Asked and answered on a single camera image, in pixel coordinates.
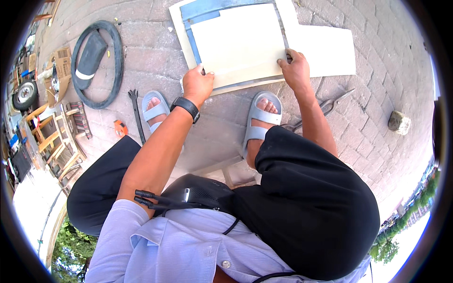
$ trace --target barcode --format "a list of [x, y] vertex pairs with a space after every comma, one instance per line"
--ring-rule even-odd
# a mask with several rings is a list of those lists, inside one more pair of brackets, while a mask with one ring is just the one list
[[67, 49], [58, 50], [58, 58], [65, 58], [67, 57]]
[[64, 76], [69, 76], [71, 73], [69, 72], [69, 66], [68, 64], [63, 64], [63, 72]]

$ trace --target foot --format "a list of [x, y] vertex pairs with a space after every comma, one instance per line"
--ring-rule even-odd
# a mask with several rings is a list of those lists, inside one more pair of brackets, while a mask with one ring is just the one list
[[[278, 111], [277, 111], [275, 105], [271, 101], [268, 101], [266, 98], [261, 99], [256, 104], [256, 107], [263, 111], [269, 112], [269, 113], [278, 114]], [[271, 127], [275, 126], [275, 124], [266, 123], [266, 122], [263, 122], [263, 121], [260, 121], [257, 119], [252, 119], [251, 125], [253, 127], [261, 127], [261, 128], [265, 128], [265, 129], [270, 129]], [[248, 154], [246, 157], [247, 164], [249, 164], [249, 166], [253, 169], [255, 169], [256, 155], [258, 154], [258, 151], [260, 150], [261, 144], [263, 142], [264, 142], [263, 139], [250, 139], [247, 142], [247, 151], [248, 151]]]
[[[149, 109], [153, 108], [154, 106], [157, 106], [159, 103], [160, 103], [159, 98], [157, 98], [157, 97], [151, 98], [151, 100], [148, 103], [148, 107], [146, 108], [146, 110], [148, 111]], [[157, 115], [156, 117], [148, 120], [148, 124], [150, 126], [152, 126], [152, 125], [156, 124], [157, 122], [162, 122], [163, 120], [165, 120], [165, 118], [167, 118], [167, 114]]]

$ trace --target white stripe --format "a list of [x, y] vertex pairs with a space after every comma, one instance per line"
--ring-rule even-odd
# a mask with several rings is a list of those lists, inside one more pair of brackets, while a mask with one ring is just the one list
[[92, 74], [92, 75], [85, 75], [85, 74], [82, 74], [81, 72], [79, 72], [79, 69], [77, 69], [77, 70], [76, 70], [76, 76], [77, 76], [79, 79], [89, 80], [89, 79], [91, 79], [92, 77], [94, 77], [94, 74]]

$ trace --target light blue shirt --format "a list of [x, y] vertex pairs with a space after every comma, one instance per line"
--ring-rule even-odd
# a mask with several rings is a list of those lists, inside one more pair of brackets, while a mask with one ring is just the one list
[[[118, 200], [102, 227], [86, 282], [212, 282], [219, 266], [238, 282], [293, 270], [241, 221], [209, 209], [168, 211], [149, 219], [138, 204]], [[357, 282], [365, 258], [351, 274], [335, 283]], [[267, 283], [316, 282], [303, 276], [277, 277]]]

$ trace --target shirt button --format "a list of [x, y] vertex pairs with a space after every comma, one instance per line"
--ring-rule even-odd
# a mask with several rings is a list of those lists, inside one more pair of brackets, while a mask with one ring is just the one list
[[228, 260], [224, 260], [222, 261], [222, 266], [225, 268], [229, 268], [231, 266], [231, 262], [229, 262]]

